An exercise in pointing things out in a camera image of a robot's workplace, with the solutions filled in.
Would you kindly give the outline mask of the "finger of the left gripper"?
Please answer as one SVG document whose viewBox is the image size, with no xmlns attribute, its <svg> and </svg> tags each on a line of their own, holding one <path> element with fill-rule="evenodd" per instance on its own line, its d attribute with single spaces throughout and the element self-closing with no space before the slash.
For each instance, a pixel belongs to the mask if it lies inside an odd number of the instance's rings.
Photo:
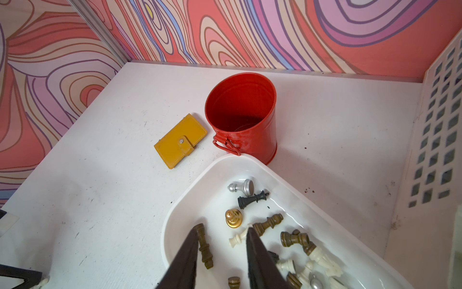
<svg viewBox="0 0 462 289">
<path fill-rule="evenodd" d="M 0 271 L 2 277 L 23 280 L 21 284 L 15 286 L 16 289 L 32 289 L 41 282 L 43 276 L 43 273 L 39 271 L 26 270 L 3 264 L 0 265 Z"/>
</svg>

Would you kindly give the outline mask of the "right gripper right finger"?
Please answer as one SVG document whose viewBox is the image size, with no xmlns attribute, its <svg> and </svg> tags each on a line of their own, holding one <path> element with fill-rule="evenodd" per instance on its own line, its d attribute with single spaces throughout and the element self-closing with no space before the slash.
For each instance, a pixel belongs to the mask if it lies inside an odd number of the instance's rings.
<svg viewBox="0 0 462 289">
<path fill-rule="evenodd" d="M 247 231 L 246 251 L 251 289 L 289 288 L 254 228 Z"/>
</svg>

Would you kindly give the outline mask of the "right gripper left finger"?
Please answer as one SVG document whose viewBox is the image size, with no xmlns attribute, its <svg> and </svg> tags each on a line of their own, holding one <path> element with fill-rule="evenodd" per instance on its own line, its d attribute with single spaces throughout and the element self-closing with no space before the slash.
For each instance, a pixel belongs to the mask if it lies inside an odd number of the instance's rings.
<svg viewBox="0 0 462 289">
<path fill-rule="evenodd" d="M 157 289 L 194 289 L 197 274 L 199 240 L 191 229 Z"/>
</svg>

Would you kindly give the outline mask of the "white pawn chess piece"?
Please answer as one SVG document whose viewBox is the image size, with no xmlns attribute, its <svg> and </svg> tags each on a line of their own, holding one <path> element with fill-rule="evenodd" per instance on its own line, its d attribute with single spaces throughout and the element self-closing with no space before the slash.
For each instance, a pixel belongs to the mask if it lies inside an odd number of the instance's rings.
<svg viewBox="0 0 462 289">
<path fill-rule="evenodd" d="M 292 259 L 287 259 L 285 261 L 279 260 L 276 262 L 276 267 L 280 273 L 287 271 L 289 273 L 296 274 L 295 263 Z"/>
</svg>

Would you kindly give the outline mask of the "bronze rook chess piece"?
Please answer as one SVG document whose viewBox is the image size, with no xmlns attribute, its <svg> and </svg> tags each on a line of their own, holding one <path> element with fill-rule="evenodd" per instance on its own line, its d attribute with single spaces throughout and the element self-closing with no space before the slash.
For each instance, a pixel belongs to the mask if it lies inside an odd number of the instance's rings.
<svg viewBox="0 0 462 289">
<path fill-rule="evenodd" d="M 309 242 L 307 246 L 303 246 L 303 251 L 307 256 L 310 256 L 315 249 L 316 244 L 314 242 Z"/>
</svg>

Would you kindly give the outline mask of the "gold pawn chess piece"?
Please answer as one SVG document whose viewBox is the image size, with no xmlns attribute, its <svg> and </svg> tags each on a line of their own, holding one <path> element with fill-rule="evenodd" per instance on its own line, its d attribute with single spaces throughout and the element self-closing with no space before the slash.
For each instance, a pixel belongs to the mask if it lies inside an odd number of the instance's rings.
<svg viewBox="0 0 462 289">
<path fill-rule="evenodd" d="M 243 222 L 243 215 L 238 209 L 229 209 L 225 212 L 226 224 L 230 228 L 239 228 Z"/>
</svg>

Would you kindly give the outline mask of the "black king chess piece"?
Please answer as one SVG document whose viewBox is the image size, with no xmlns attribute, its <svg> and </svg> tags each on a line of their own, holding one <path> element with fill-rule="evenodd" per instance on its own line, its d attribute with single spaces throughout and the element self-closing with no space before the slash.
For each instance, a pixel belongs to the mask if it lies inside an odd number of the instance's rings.
<svg viewBox="0 0 462 289">
<path fill-rule="evenodd" d="M 253 202 L 266 201 L 269 195 L 270 195 L 269 192 L 261 191 L 257 195 L 253 195 L 249 197 L 239 197 L 238 206 L 241 210 L 244 210 L 248 205 L 252 204 Z"/>
</svg>

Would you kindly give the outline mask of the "silver pawn chess piece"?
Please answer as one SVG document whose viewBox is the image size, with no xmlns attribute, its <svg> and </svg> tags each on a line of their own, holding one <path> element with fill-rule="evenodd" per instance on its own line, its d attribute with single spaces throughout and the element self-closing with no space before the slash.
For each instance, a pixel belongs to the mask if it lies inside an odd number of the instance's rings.
<svg viewBox="0 0 462 289">
<path fill-rule="evenodd" d="M 246 197 L 254 195 L 255 186 L 251 179 L 245 179 L 244 181 L 231 183 L 227 187 L 230 192 L 241 192 Z"/>
</svg>

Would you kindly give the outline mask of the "black pawn chess piece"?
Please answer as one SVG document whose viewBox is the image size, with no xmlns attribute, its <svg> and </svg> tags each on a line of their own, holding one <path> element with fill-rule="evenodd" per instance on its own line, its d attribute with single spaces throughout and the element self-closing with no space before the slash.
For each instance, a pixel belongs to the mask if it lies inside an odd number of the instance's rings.
<svg viewBox="0 0 462 289">
<path fill-rule="evenodd" d="M 279 258 L 279 255 L 277 253 L 274 253 L 272 251 L 268 251 L 268 254 L 269 254 L 269 256 L 271 257 L 271 259 L 273 260 L 273 262 L 275 264 L 279 262 L 280 258 Z"/>
</svg>

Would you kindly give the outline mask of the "bronze pawn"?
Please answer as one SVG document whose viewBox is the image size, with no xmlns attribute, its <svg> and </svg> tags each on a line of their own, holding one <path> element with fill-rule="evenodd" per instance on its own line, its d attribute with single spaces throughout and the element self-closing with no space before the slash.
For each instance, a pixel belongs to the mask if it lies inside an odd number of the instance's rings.
<svg viewBox="0 0 462 289">
<path fill-rule="evenodd" d="M 290 247 L 294 244 L 300 244 L 308 247 L 310 239 L 307 233 L 301 233 L 299 230 L 294 230 L 292 233 L 283 231 L 280 233 L 280 241 L 283 247 Z"/>
<path fill-rule="evenodd" d="M 238 276 L 232 276 L 228 278 L 228 286 L 230 289 L 240 289 L 241 280 Z"/>
</svg>

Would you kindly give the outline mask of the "white bishop chess piece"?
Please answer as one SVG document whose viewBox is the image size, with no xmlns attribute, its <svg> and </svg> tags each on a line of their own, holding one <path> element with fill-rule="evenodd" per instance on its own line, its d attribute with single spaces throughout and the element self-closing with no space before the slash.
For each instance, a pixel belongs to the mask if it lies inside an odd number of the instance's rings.
<svg viewBox="0 0 462 289">
<path fill-rule="evenodd" d="M 308 261 L 303 269 L 297 272 L 296 277 L 302 283 L 302 289 L 311 289 L 310 286 L 310 275 L 314 270 L 315 263 Z"/>
</svg>

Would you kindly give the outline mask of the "white plastic storage box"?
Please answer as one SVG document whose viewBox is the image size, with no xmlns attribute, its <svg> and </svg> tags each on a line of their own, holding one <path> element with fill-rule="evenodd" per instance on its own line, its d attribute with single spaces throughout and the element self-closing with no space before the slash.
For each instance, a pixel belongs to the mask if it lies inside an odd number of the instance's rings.
<svg viewBox="0 0 462 289">
<path fill-rule="evenodd" d="M 267 191 L 264 201 L 242 210 L 243 223 L 230 228 L 225 221 L 227 210 L 238 207 L 238 193 L 227 186 L 252 179 L 257 192 Z M 349 289 L 408 289 L 410 283 L 385 260 L 350 234 L 278 174 L 253 157 L 226 155 L 215 160 L 186 189 L 167 214 L 161 233 L 162 259 L 168 266 L 186 236 L 197 224 L 205 227 L 205 238 L 213 256 L 213 267 L 197 265 L 199 289 L 225 289 L 229 277 L 237 275 L 242 288 L 249 287 L 245 243 L 231 246 L 229 240 L 244 232 L 247 225 L 263 223 L 281 214 L 282 222 L 265 230 L 264 246 L 282 260 L 293 260 L 298 272 L 309 261 L 300 244 L 284 247 L 282 232 L 306 233 L 322 252 L 342 269 L 339 281 Z"/>
</svg>

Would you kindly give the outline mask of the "white knight chess piece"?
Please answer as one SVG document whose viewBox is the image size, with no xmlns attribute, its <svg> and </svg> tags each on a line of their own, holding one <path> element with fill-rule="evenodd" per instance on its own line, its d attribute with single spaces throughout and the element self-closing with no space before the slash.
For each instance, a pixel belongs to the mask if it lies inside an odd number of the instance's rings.
<svg viewBox="0 0 462 289">
<path fill-rule="evenodd" d="M 324 268 L 328 277 L 340 277 L 344 274 L 340 266 L 320 248 L 316 247 L 308 257 Z"/>
</svg>

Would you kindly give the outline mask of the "white small chess piece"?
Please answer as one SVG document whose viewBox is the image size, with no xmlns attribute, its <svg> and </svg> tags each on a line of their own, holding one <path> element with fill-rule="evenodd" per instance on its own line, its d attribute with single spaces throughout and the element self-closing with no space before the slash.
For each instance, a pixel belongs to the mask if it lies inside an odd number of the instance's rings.
<svg viewBox="0 0 462 289">
<path fill-rule="evenodd" d="M 328 281 L 331 289 L 347 289 L 347 287 L 336 278 L 329 277 Z"/>
</svg>

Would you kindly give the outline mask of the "small white pawn piece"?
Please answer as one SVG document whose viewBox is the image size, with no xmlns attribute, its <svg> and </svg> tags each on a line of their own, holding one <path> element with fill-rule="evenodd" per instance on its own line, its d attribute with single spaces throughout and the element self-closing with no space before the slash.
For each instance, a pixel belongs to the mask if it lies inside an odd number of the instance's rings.
<svg viewBox="0 0 462 289">
<path fill-rule="evenodd" d="M 37 285 L 31 287 L 30 289 L 42 289 L 48 282 L 48 278 L 42 279 Z"/>
</svg>

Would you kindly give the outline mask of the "bronze pawn under bishop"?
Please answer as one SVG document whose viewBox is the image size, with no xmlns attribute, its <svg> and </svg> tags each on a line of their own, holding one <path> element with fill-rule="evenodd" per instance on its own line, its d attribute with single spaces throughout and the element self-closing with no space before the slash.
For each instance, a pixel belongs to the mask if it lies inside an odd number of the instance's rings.
<svg viewBox="0 0 462 289">
<path fill-rule="evenodd" d="M 232 276 L 228 278 L 228 286 L 230 289 L 240 289 L 241 280 L 238 276 Z"/>
</svg>

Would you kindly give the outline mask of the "silver piece lower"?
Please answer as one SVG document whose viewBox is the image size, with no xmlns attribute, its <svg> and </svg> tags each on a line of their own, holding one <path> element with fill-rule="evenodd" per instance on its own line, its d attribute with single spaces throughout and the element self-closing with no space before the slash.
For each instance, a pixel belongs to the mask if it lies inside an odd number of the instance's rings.
<svg viewBox="0 0 462 289">
<path fill-rule="evenodd" d="M 309 284 L 312 289 L 323 289 L 324 288 L 323 283 L 315 275 L 311 275 L 309 279 Z"/>
</svg>

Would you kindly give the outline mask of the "yellow wallet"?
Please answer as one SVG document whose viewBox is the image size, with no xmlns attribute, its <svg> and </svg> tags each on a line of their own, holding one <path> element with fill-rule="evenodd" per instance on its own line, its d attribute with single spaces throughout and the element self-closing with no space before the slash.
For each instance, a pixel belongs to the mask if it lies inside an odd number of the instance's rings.
<svg viewBox="0 0 462 289">
<path fill-rule="evenodd" d="M 187 114 L 156 144 L 155 149 L 169 169 L 189 156 L 206 135 L 207 130 L 191 114 Z"/>
</svg>

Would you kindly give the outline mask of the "white desk file organizer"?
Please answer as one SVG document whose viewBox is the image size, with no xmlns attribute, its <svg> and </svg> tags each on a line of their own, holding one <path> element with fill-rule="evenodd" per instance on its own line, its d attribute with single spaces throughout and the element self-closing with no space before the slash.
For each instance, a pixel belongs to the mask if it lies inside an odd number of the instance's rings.
<svg viewBox="0 0 462 289">
<path fill-rule="evenodd" d="M 462 37 L 425 73 L 385 260 L 416 289 L 449 289 L 462 237 Z"/>
</svg>

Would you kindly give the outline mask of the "red metal bucket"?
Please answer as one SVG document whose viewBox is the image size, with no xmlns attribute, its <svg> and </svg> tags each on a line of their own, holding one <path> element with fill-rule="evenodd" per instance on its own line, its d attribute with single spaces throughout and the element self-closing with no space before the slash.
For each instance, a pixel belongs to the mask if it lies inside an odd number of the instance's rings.
<svg viewBox="0 0 462 289">
<path fill-rule="evenodd" d="M 222 80 L 205 102 L 206 120 L 215 132 L 212 143 L 229 154 L 248 154 L 269 164 L 277 152 L 276 103 L 274 84 L 259 73 Z"/>
</svg>

